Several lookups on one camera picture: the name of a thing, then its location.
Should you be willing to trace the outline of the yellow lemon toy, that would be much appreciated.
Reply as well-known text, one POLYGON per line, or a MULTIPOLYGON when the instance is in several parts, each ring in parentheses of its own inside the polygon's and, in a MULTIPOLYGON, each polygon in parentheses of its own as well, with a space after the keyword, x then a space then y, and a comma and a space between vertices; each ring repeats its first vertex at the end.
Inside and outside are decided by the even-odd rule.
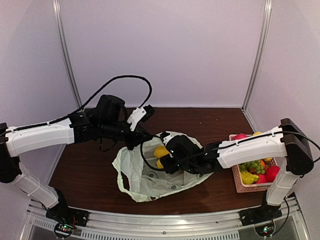
POLYGON ((262 160, 264 162, 270 162, 273 158, 272 157, 268 157, 268 158, 263 158, 262 160))
POLYGON ((169 155, 169 151, 166 149, 165 146, 163 145, 159 145, 155 148, 153 155, 157 158, 157 159, 161 159, 167 155, 169 155))

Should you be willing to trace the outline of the light green plastic bag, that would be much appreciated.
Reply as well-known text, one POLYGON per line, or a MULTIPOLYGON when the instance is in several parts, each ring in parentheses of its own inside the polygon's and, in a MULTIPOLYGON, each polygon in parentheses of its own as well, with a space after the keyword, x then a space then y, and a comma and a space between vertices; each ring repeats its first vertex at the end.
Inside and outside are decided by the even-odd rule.
POLYGON ((135 202, 150 202, 190 189, 205 181, 213 173, 189 173, 178 170, 173 174, 155 171, 143 161, 140 147, 133 150, 121 148, 114 161, 117 186, 135 202))

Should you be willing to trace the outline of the yellow mango toy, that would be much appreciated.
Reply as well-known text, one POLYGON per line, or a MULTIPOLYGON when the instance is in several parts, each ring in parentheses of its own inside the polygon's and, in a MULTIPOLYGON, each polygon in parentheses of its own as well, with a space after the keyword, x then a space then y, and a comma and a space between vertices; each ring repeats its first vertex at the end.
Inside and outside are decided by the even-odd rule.
POLYGON ((162 165, 160 160, 157 160, 156 166, 157 166, 158 169, 163 169, 164 168, 164 166, 162 165))

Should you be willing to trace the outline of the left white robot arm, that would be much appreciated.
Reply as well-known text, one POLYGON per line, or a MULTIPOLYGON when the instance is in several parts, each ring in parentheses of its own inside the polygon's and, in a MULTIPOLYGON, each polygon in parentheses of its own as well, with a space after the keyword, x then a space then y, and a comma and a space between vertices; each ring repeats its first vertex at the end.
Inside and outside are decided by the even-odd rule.
POLYGON ((17 186, 41 202, 61 222, 72 218, 72 211, 60 193, 43 184, 21 163, 19 155, 55 145, 71 145, 109 139, 122 141, 129 150, 145 141, 147 133, 139 128, 153 114, 153 108, 140 106, 128 114, 125 101, 102 95, 95 108, 77 110, 66 118, 29 126, 0 125, 0 181, 17 186))

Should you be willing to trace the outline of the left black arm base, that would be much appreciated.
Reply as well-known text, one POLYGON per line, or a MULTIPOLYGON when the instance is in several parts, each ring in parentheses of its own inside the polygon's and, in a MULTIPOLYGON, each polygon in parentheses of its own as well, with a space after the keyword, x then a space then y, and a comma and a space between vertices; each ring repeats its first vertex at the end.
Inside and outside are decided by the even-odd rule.
POLYGON ((54 188, 58 196, 58 203, 52 208, 47 208, 42 204, 42 208, 46 211, 46 217, 55 220, 57 223, 53 228, 53 233, 58 239, 66 239, 70 237, 77 226, 86 227, 89 212, 87 210, 72 208, 68 203, 63 193, 54 188))

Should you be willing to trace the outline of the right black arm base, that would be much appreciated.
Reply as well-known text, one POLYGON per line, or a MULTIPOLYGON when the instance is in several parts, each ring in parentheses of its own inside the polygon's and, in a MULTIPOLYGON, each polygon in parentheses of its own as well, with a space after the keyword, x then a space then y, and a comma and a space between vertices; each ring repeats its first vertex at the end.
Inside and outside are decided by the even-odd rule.
POLYGON ((239 218, 242 226, 255 225, 254 230, 259 237, 270 238, 276 232, 274 220, 283 214, 280 205, 273 206, 267 203, 267 192, 262 196, 260 206, 247 208, 239 211, 239 218))

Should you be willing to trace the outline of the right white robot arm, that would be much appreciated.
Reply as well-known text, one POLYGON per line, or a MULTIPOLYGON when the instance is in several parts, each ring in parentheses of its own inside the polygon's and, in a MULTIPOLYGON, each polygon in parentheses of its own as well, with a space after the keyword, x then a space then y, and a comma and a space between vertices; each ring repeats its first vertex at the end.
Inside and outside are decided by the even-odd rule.
POLYGON ((190 174, 210 174, 222 169, 265 158, 284 157, 275 181, 267 189, 265 203, 256 210, 259 220, 268 220, 299 177, 315 165, 310 143, 300 128, 289 118, 269 131, 239 140, 225 140, 199 147, 184 134, 160 134, 169 156, 163 162, 166 173, 183 170, 190 174))

